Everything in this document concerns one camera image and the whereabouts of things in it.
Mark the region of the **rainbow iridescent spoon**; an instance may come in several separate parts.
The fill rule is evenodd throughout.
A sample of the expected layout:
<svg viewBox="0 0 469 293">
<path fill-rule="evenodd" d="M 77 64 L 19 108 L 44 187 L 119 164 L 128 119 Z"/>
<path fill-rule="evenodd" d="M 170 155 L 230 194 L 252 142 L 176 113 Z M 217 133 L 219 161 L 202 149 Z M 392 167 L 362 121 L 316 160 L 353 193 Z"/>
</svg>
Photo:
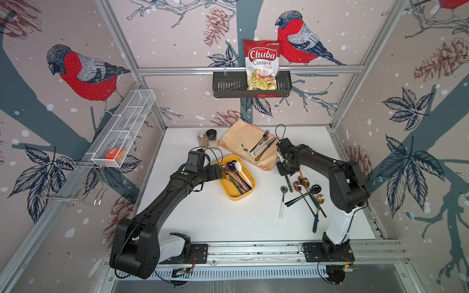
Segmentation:
<svg viewBox="0 0 469 293">
<path fill-rule="evenodd" d="M 307 204 L 307 206 L 309 207 L 309 210 L 311 211 L 311 213 L 313 214 L 313 216 L 316 217 L 317 214 L 313 211 L 312 207 L 310 206 L 310 204 L 309 204 L 308 201 L 305 199 L 305 196 L 304 196 L 303 193 L 302 193 L 302 185 L 301 185 L 298 181 L 295 181 L 295 182 L 293 183 L 293 188 L 294 188 L 294 190 L 295 190 L 296 192 L 299 193 L 299 195 L 300 195 L 299 198 L 302 198 L 302 199 L 306 202 L 306 204 Z"/>
</svg>

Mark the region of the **purple metal spoon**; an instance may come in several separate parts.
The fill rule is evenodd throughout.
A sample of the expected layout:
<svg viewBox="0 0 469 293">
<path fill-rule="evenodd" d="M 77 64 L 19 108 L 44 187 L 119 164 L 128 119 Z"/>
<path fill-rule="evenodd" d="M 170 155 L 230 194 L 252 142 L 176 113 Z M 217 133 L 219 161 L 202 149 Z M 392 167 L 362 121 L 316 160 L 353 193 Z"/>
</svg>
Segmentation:
<svg viewBox="0 0 469 293">
<path fill-rule="evenodd" d="M 234 177 L 238 180 L 240 186 L 243 187 L 244 190 L 250 191 L 250 186 L 240 177 L 238 171 L 235 168 L 235 164 L 232 161 L 227 162 L 227 167 L 230 173 L 233 173 Z"/>
</svg>

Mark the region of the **clear handled small spoon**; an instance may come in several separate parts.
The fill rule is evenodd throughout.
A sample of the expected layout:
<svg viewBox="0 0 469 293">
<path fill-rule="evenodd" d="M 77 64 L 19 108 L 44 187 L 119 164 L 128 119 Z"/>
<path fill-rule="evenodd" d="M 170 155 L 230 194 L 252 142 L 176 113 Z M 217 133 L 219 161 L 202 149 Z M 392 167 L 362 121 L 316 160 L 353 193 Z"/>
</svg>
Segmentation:
<svg viewBox="0 0 469 293">
<path fill-rule="evenodd" d="M 281 201 L 281 205 L 280 205 L 280 211 L 279 211 L 279 219 L 282 220 L 283 219 L 283 215 L 284 215 L 284 208 L 285 208 L 285 194 L 288 193 L 289 189 L 286 187 L 286 186 L 282 186 L 280 188 L 281 192 L 282 192 L 282 201 Z"/>
</svg>

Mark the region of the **yellow plastic storage box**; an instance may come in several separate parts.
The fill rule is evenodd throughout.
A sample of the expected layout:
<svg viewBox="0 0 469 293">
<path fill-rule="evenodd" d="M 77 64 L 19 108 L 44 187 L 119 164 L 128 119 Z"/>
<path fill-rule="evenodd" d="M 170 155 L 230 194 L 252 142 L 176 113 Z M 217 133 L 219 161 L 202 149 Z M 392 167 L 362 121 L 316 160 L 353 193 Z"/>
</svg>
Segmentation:
<svg viewBox="0 0 469 293">
<path fill-rule="evenodd" d="M 228 155 L 222 160 L 224 177 L 219 180 L 226 196 L 238 201 L 250 195 L 256 188 L 256 181 L 245 163 L 237 155 Z"/>
</svg>

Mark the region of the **white plastic spoon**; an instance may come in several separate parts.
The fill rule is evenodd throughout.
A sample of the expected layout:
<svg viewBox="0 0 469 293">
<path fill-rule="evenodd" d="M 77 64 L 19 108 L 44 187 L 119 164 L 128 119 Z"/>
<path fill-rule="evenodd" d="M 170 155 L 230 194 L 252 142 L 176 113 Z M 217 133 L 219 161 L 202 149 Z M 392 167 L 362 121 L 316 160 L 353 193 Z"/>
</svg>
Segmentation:
<svg viewBox="0 0 469 293">
<path fill-rule="evenodd" d="M 250 186 L 250 188 L 252 189 L 253 188 L 253 184 L 251 183 L 250 179 L 247 177 L 247 175 L 243 172 L 243 166 L 241 165 L 241 163 L 239 161 L 236 161 L 235 162 L 235 168 L 236 170 L 244 177 L 244 180 L 246 181 L 246 183 Z"/>
</svg>

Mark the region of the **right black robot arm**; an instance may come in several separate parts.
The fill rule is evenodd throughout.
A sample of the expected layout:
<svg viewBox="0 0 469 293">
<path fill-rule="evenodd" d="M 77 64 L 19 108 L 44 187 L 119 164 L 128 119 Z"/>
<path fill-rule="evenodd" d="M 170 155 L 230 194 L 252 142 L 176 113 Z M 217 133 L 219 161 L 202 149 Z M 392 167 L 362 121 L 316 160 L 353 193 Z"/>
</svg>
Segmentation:
<svg viewBox="0 0 469 293">
<path fill-rule="evenodd" d="M 354 216 L 370 197 L 359 164 L 333 159 L 304 144 L 294 146 L 287 138 L 277 143 L 277 150 L 283 158 L 277 163 L 280 175 L 294 175 L 300 166 L 306 166 L 329 179 L 330 199 L 335 207 L 322 237 L 323 250 L 326 255 L 346 250 Z"/>
</svg>

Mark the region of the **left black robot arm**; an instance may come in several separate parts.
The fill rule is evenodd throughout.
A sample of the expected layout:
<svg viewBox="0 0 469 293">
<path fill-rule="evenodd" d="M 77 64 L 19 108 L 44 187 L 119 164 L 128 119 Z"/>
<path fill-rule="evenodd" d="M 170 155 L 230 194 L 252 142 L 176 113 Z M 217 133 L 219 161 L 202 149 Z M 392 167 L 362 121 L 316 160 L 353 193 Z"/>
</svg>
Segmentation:
<svg viewBox="0 0 469 293">
<path fill-rule="evenodd" d="M 220 165 L 205 165 L 202 148 L 191 150 L 185 164 L 170 176 L 167 186 L 142 212 L 116 226 L 109 265 L 116 271 L 147 279 L 161 258 L 160 228 L 177 205 L 197 186 L 222 178 Z"/>
</svg>

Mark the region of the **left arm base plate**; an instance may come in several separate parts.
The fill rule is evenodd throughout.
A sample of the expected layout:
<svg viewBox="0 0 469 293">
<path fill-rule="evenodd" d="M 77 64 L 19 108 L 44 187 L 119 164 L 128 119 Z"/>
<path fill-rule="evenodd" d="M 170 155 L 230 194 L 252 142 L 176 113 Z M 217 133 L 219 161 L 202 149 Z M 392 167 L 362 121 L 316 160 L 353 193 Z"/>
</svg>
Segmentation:
<svg viewBox="0 0 469 293">
<path fill-rule="evenodd" d="M 185 246 L 178 256 L 173 256 L 160 264 L 206 264 L 208 256 L 208 244 L 193 244 Z"/>
</svg>

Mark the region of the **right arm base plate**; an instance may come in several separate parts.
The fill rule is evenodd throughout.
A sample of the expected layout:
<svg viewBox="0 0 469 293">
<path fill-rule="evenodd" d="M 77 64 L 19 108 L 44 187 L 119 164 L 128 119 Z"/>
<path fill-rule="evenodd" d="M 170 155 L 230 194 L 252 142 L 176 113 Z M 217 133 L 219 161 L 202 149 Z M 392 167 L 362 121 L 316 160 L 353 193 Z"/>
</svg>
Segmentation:
<svg viewBox="0 0 469 293">
<path fill-rule="evenodd" d="M 306 242 L 303 243 L 300 251 L 305 255 L 306 262 L 341 262 L 355 261 L 350 241 L 344 244 L 333 245 L 328 242 Z"/>
</svg>

